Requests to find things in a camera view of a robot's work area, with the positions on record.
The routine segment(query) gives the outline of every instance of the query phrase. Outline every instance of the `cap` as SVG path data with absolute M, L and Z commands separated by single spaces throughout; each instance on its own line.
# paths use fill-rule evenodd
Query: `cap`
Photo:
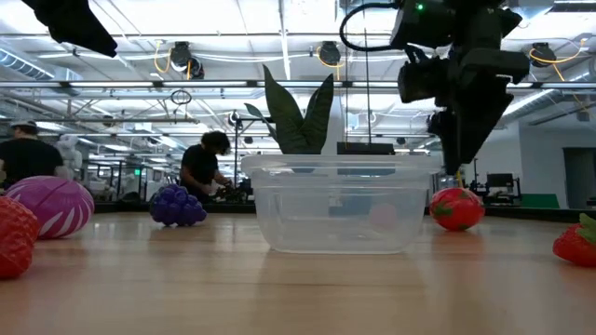
M 35 123 L 34 120 L 19 120 L 19 121 L 13 121 L 10 123 L 11 128 L 18 127 L 18 126 L 37 128 L 37 124 Z

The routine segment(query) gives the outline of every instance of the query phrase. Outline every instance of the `red strawberry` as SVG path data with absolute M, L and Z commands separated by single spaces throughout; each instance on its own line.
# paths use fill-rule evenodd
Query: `red strawberry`
M 29 209 L 0 197 L 0 279 L 17 277 L 29 269 L 40 228 Z
M 484 216 L 481 199 L 464 188 L 438 191 L 432 196 L 429 211 L 440 226 L 450 231 L 464 231 Z
M 579 223 L 555 240 L 552 252 L 579 266 L 596 266 L 596 221 L 584 213 L 579 214 Z

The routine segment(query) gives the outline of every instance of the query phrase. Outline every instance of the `green mat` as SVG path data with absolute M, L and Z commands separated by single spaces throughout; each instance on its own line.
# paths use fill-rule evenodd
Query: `green mat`
M 556 194 L 523 194 L 521 206 L 523 208 L 560 208 Z

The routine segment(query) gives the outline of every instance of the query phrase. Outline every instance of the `black t-shirt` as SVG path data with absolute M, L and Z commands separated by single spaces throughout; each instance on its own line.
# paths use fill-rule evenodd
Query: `black t-shirt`
M 35 176 L 53 176 L 64 165 L 58 149 L 34 139 L 15 139 L 0 143 L 0 160 L 7 174 L 5 184 Z
M 215 154 L 203 149 L 200 144 L 193 145 L 186 149 L 183 156 L 182 166 L 183 168 L 188 168 L 190 170 L 191 176 L 193 176 L 196 181 L 205 185 L 211 185 L 215 178 L 215 172 L 218 170 L 217 157 Z M 181 185 L 185 186 L 191 194 L 200 193 L 200 190 L 188 185 L 183 179 L 181 180 Z

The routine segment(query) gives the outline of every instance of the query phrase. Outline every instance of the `person's hair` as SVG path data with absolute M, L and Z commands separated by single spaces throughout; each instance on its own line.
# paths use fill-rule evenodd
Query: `person's hair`
M 221 131 L 203 134 L 201 144 L 219 154 L 228 154 L 230 152 L 230 140 Z
M 20 131 L 24 132 L 27 135 L 37 136 L 39 134 L 39 129 L 37 127 L 32 126 L 15 126 L 15 130 L 19 129 Z

